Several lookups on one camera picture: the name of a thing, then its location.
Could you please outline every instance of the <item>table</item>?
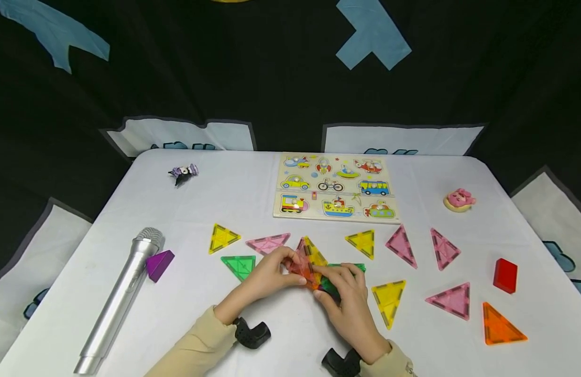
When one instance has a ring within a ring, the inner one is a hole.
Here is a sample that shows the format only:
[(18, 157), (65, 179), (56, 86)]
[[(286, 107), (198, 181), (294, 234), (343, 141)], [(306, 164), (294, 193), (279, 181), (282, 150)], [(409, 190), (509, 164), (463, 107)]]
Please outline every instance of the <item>table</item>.
[[(485, 164), (469, 157), (381, 156), (418, 262), (414, 270), (384, 247), (396, 225), (274, 219), (278, 158), (277, 152), (141, 154), (2, 361), (0, 377), (72, 376), (131, 239), (146, 226), (163, 231), (165, 249), (176, 258), (158, 283), (141, 287), (98, 376), (143, 376), (207, 306), (238, 284), (220, 257), (254, 254), (244, 241), (287, 231), (290, 247), (309, 235), (329, 262), (365, 263), (368, 286), (407, 281), (390, 331), (372, 295), (369, 306), (378, 329), (412, 358), (419, 376), (581, 376), (580, 294)], [(167, 171), (190, 162), (198, 164), (200, 175), (176, 189)], [(458, 187), (477, 198), (468, 213), (451, 213), (442, 204), (443, 195)], [(214, 223), (239, 233), (242, 241), (208, 255)], [(462, 250), (444, 271), (437, 269), (431, 227)], [(375, 230), (374, 261), (344, 239), (368, 229)], [(519, 266), (513, 295), (492, 285), (502, 257)], [(470, 321), (424, 301), (466, 281), (472, 285)], [(529, 341), (485, 345), (483, 301)], [(327, 376), (320, 365), (327, 350), (347, 350), (306, 289), (264, 299), (243, 317), (251, 327), (265, 321), (271, 339), (256, 351), (236, 346), (211, 376)]]

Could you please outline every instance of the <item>child's hand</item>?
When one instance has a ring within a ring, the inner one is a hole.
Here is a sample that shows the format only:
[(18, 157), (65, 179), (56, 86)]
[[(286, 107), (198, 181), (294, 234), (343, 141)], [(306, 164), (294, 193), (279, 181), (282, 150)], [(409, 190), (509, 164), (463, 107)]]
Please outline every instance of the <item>child's hand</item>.
[(215, 317), (224, 325), (230, 325), (246, 306), (258, 299), (287, 286), (305, 285), (307, 280), (301, 275), (282, 274), (282, 263), (289, 265), (290, 261), (301, 263), (297, 253), (290, 247), (281, 246), (272, 251), (239, 286), (215, 306)]

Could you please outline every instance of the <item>yellow car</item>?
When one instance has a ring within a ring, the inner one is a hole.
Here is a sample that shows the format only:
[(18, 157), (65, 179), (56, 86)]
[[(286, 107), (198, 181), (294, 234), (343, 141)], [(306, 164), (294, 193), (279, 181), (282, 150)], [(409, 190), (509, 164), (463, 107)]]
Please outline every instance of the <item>yellow car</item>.
[(283, 188), (300, 187), (302, 190), (309, 190), (309, 182), (305, 182), (300, 175), (289, 175), (284, 182), (280, 184)]

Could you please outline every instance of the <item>beige sleeve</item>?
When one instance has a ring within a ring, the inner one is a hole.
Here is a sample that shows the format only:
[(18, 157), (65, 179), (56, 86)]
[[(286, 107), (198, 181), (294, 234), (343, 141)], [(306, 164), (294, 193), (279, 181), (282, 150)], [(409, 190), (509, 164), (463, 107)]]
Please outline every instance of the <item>beige sleeve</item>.
[(145, 377), (202, 377), (236, 341), (236, 326), (221, 323), (211, 306)]
[(410, 360), (401, 349), (389, 340), (391, 352), (379, 358), (374, 364), (368, 365), (363, 360), (359, 362), (361, 366), (361, 377), (417, 377), (412, 371), (412, 360)]

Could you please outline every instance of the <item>toy microphone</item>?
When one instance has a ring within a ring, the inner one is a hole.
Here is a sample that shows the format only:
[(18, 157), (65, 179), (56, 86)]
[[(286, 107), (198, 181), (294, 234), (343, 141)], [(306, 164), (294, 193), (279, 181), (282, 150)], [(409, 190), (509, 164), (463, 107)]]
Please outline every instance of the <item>toy microphone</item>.
[(146, 259), (162, 250), (163, 243), (164, 236), (154, 228), (144, 228), (133, 239), (127, 263), (81, 350), (75, 374), (95, 374), (98, 371), (139, 291), (138, 287), (146, 277)]

